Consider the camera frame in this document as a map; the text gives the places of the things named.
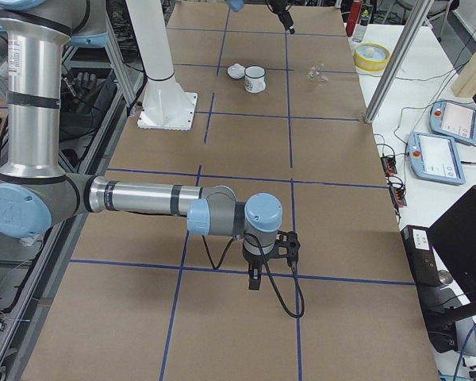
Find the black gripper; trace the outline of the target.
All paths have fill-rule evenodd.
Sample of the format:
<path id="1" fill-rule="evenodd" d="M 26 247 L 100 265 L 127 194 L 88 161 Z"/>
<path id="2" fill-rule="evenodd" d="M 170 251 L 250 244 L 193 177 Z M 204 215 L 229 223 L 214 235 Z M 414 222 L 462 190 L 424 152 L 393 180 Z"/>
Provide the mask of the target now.
<path id="1" fill-rule="evenodd" d="M 249 251 L 244 251 L 244 258 L 248 262 L 248 289 L 258 291 L 261 285 L 263 258 Z"/>
<path id="2" fill-rule="evenodd" d="M 270 0 L 270 9 L 272 13 L 278 15 L 278 19 L 287 32 L 295 33 L 293 18 L 287 10 L 287 0 Z"/>

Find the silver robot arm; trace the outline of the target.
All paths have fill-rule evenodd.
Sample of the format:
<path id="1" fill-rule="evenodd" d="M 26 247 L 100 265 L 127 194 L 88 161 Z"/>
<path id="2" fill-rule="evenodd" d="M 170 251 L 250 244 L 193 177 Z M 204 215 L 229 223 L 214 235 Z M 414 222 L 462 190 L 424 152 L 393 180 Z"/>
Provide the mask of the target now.
<path id="1" fill-rule="evenodd" d="M 103 210 L 172 215 L 188 231 L 240 239 L 249 287 L 278 256 L 282 205 L 272 194 L 245 202 L 226 186 L 124 183 L 69 174 L 58 162 L 63 47 L 108 40 L 103 1 L 0 1 L 8 36 L 9 154 L 0 168 L 0 232 L 33 237 L 78 214 Z"/>

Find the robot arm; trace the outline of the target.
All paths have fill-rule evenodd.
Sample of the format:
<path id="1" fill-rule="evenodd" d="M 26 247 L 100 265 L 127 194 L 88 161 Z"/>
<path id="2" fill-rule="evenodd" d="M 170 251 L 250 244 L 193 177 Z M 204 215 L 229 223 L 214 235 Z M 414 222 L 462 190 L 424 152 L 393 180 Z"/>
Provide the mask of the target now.
<path id="1" fill-rule="evenodd" d="M 244 8 L 244 0 L 225 0 L 225 3 L 235 13 Z M 290 15 L 292 4 L 286 0 L 266 0 L 265 4 L 269 11 L 278 17 L 284 29 L 290 34 L 295 34 L 294 21 Z"/>

